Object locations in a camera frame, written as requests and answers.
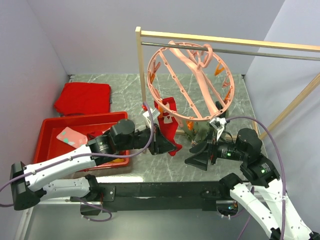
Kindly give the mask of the olive green sock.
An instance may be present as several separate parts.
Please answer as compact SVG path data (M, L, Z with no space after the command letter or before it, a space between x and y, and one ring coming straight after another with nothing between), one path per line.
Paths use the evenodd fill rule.
M178 119L178 126L182 129L185 136L191 142L191 146L205 142L210 132L216 132L214 126L208 121L187 121L185 119Z

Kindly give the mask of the dark red sock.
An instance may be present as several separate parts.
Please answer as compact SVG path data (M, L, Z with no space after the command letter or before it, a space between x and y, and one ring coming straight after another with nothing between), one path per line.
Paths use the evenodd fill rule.
M176 150L170 151L168 153L170 156L174 157L176 153L182 149L182 145L175 142L178 122L173 116L169 115L168 112L162 109L162 107L159 107L156 101L154 101L154 107L160 112L157 120L161 133L176 147Z
M99 136L102 136L105 132L107 132L107 130L104 130L104 131L97 130L97 131L89 132L86 134L87 140L88 141L93 140Z

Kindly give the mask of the mustard yellow sock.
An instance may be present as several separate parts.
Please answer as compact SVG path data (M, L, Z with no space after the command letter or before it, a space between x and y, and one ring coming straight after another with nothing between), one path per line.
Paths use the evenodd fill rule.
M111 163L112 164L125 164L125 163L128 162L128 160L129 159L127 157L125 157L125 158L116 158Z

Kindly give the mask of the pink round clip hanger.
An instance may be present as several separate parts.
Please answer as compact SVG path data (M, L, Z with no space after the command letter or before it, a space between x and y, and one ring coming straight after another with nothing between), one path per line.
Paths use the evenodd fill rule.
M223 61L217 55L210 44L199 45L192 42L170 41L167 44L160 43L145 43L146 46L158 47L158 50L153 54L147 66L147 87L151 96L158 104L163 112L166 112L173 117L190 121L203 122L210 121L215 118L222 118L227 112L235 96L235 81L233 75ZM197 84L196 89L200 92L203 103L207 108L207 114L201 113L190 93L186 90L184 84L175 73L173 67L169 63L169 59L165 53L170 52L176 57L185 67L190 70ZM205 70L215 62L217 64L214 75L217 77L221 73L225 73L221 84L221 89L216 87ZM176 84L178 91L184 97L189 108L193 111L193 115L184 115L178 113L177 110L170 109L165 103L164 97L159 90L154 86L154 80L161 66L168 70L170 78Z

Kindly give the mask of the pink patterned sock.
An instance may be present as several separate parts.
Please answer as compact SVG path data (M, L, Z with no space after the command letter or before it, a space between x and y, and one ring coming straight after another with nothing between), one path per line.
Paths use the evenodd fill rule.
M65 127L57 136L56 139L77 149L82 145L88 143L88 138L86 135L73 130L70 127Z

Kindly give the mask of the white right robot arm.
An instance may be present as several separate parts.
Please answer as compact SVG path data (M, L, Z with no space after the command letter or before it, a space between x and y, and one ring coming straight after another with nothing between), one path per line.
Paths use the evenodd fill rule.
M242 205L271 240L318 240L319 233L304 223L288 195L283 194L284 182L261 148L262 141L250 128L239 130L235 142L217 141L209 133L204 142L189 150L192 155L184 162L205 171L208 164L215 164L216 159L241 161L240 171L264 202L254 196L234 173L219 181L221 197Z

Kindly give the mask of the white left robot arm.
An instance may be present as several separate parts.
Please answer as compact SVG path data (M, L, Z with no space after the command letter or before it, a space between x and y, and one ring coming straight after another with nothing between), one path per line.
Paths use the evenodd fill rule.
M69 153L36 164L13 164L10 173L13 208L26 210L41 201L60 197L95 201L101 197L101 188L93 175L74 180L65 177L109 163L128 150L138 153L149 150L152 155L159 155L176 149L156 123L137 130L133 121L122 119L102 135Z

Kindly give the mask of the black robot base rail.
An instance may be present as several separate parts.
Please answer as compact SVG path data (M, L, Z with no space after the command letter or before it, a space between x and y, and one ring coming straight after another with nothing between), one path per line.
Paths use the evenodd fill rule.
M217 203L231 201L218 181L99 183L88 202L111 211L216 211Z

